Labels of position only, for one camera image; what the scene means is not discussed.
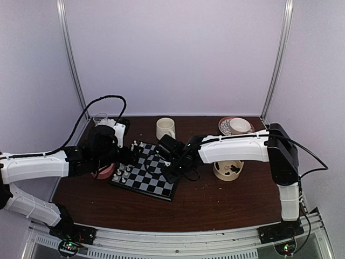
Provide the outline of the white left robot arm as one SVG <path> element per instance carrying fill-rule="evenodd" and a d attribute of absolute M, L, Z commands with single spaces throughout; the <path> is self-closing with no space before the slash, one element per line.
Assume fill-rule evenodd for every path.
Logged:
<path fill-rule="evenodd" d="M 86 140 L 78 146 L 65 146 L 58 150 L 34 154 L 1 154 L 1 209 L 12 210 L 26 217 L 42 221 L 65 239 L 78 233 L 68 210 L 62 205 L 45 202 L 15 186 L 15 182 L 45 177 L 77 177 L 100 173 L 111 165 L 134 165 L 143 148 L 138 144 L 126 147 L 123 137 L 109 126 L 92 128 Z"/>

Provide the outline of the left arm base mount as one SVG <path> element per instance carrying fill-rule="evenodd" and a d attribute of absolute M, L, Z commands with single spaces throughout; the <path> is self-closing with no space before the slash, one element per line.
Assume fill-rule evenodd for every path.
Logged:
<path fill-rule="evenodd" d="M 75 256 L 85 245 L 92 245 L 96 236 L 96 229 L 92 227 L 72 224 L 71 227 L 47 226 L 49 234 L 60 239 L 58 252 L 64 258 Z"/>

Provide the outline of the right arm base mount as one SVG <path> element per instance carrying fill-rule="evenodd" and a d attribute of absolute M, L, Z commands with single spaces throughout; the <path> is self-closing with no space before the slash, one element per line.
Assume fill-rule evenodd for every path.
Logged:
<path fill-rule="evenodd" d="M 292 256 L 297 249 L 296 237 L 304 233 L 301 223 L 280 222 L 258 228 L 261 244 L 273 243 L 280 256 Z"/>

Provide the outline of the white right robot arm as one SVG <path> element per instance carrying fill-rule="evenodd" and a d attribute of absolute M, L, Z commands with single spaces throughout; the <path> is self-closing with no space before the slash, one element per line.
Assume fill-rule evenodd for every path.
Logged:
<path fill-rule="evenodd" d="M 280 124 L 248 134 L 193 136 L 186 144 L 164 135 L 155 153 L 165 161 L 162 174 L 169 183 L 204 164 L 228 160 L 268 162 L 281 203 L 282 222 L 276 232 L 281 238 L 288 238 L 296 231 L 300 196 L 298 151 Z"/>

